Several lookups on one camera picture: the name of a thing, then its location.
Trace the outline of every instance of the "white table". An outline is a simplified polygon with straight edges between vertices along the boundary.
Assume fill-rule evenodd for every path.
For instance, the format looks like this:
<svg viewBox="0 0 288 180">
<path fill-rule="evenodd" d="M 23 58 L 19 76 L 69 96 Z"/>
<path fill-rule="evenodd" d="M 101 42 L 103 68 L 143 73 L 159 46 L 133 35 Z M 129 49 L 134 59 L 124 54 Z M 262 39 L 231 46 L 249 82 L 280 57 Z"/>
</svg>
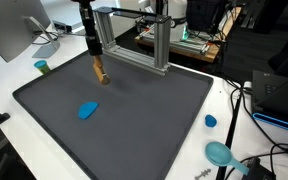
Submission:
<svg viewBox="0 0 288 180">
<path fill-rule="evenodd" d="M 87 50 L 83 37 L 65 36 L 59 41 L 60 49 L 47 59 L 51 69 Z M 37 179 L 89 179 L 12 96 L 13 91 L 41 75 L 33 66 L 38 59 L 31 58 L 38 47 L 31 45 L 10 63 L 0 57 L 0 112 L 11 115 L 0 128 Z M 233 88 L 224 80 L 213 78 L 214 84 L 166 179 L 192 180 L 208 168 L 212 172 L 205 179 L 215 179 L 217 175 L 218 168 L 205 158 L 204 148 L 210 141 L 224 143 L 226 140 L 232 117 L 229 94 Z M 206 127 L 204 117 L 207 114 L 217 118 L 218 124 L 214 128 Z"/>
</svg>

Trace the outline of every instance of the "black tray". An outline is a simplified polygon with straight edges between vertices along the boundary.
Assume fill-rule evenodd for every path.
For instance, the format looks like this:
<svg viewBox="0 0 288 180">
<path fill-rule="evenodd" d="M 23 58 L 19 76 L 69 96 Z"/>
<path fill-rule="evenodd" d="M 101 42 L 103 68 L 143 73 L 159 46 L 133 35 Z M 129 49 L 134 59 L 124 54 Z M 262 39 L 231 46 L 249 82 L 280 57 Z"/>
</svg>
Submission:
<svg viewBox="0 0 288 180">
<path fill-rule="evenodd" d="M 87 52 L 16 90 L 14 98 L 92 179 L 164 179 L 213 79 L 171 67 L 159 76 L 102 56 L 100 85 Z M 86 102 L 99 103 L 87 120 Z"/>
</svg>

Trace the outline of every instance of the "desk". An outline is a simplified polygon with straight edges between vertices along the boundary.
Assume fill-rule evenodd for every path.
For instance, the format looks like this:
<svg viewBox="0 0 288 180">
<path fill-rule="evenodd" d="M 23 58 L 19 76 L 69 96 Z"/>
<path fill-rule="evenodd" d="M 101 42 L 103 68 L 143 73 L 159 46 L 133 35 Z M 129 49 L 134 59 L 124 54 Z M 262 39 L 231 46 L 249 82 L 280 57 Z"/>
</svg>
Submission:
<svg viewBox="0 0 288 180">
<path fill-rule="evenodd" d="M 241 12 L 240 7 L 235 8 L 235 10 L 232 12 L 232 16 L 230 16 L 228 18 L 228 20 L 225 22 L 225 24 L 223 26 L 223 32 L 226 36 L 231 31 L 233 24 L 234 24 L 235 20 L 237 19 L 238 15 L 240 14 L 240 12 Z M 201 41 L 199 38 L 190 38 L 189 40 L 196 42 L 196 43 L 197 42 L 200 43 L 200 41 Z M 135 42 L 137 44 L 141 44 L 144 46 L 153 47 L 154 46 L 154 36 L 153 35 L 148 36 L 148 37 L 137 36 L 135 38 Z M 191 57 L 191 58 L 195 58 L 198 60 L 210 62 L 210 63 L 214 62 L 220 49 L 217 46 L 212 45 L 212 46 L 210 46 L 210 48 L 208 49 L 208 51 L 205 54 L 201 54 L 198 51 L 199 46 L 202 46 L 202 45 L 201 44 L 200 45 L 193 45 L 193 44 L 188 44 L 185 42 L 171 42 L 170 43 L 170 52 L 180 54 L 183 56 L 187 56 L 187 57 Z"/>
<path fill-rule="evenodd" d="M 65 36 L 59 41 L 60 49 L 47 59 L 52 69 L 87 50 L 83 37 Z M 11 115 L 0 128 L 37 179 L 89 179 L 12 97 L 14 90 L 40 76 L 33 66 L 38 59 L 31 58 L 37 48 L 36 45 L 30 46 L 10 63 L 5 63 L 0 57 L 0 112 Z M 229 94 L 232 88 L 222 79 L 213 78 L 213 87 L 166 179 L 193 179 L 208 168 L 212 169 L 209 179 L 216 177 L 218 168 L 205 158 L 204 147 L 209 141 L 225 142 L 231 121 Z M 213 129 L 204 124 L 207 114 L 218 119 L 218 124 Z"/>
</svg>

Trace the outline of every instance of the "electronic device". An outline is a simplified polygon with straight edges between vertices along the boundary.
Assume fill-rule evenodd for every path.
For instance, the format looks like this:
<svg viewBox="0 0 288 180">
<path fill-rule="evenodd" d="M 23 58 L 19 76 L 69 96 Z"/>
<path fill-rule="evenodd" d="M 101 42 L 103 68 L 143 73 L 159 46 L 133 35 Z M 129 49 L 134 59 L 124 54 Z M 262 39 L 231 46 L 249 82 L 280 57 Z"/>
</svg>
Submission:
<svg viewBox="0 0 288 180">
<path fill-rule="evenodd" d="M 216 34 L 227 0 L 188 0 L 186 20 L 189 30 Z"/>
<path fill-rule="evenodd" d="M 261 160 L 258 157 L 254 157 L 248 161 L 247 167 L 249 168 L 249 171 L 247 175 L 243 175 L 242 180 L 275 180 L 275 174 L 263 167 L 260 162 Z"/>
<path fill-rule="evenodd" d="M 33 57 L 47 58 L 59 48 L 44 27 L 50 20 L 39 0 L 0 0 L 0 56 L 9 62 L 30 46 L 41 33 L 51 44 L 42 46 Z"/>
<path fill-rule="evenodd" d="M 288 78 L 253 71 L 253 117 L 288 130 Z"/>
<path fill-rule="evenodd" d="M 179 24 L 186 22 L 187 0 L 168 0 L 167 14 L 172 17 L 171 27 L 175 28 Z"/>
</svg>

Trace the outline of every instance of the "cup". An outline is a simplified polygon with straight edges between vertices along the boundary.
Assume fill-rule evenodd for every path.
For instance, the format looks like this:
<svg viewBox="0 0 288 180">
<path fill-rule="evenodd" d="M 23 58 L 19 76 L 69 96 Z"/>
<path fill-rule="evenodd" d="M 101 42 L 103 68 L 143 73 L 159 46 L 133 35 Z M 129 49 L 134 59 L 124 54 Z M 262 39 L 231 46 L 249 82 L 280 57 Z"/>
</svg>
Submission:
<svg viewBox="0 0 288 180">
<path fill-rule="evenodd" d="M 42 74 L 46 74 L 48 72 L 50 72 L 50 68 L 47 65 L 47 62 L 45 60 L 40 60 L 37 61 L 34 66 L 42 73 Z"/>
</svg>

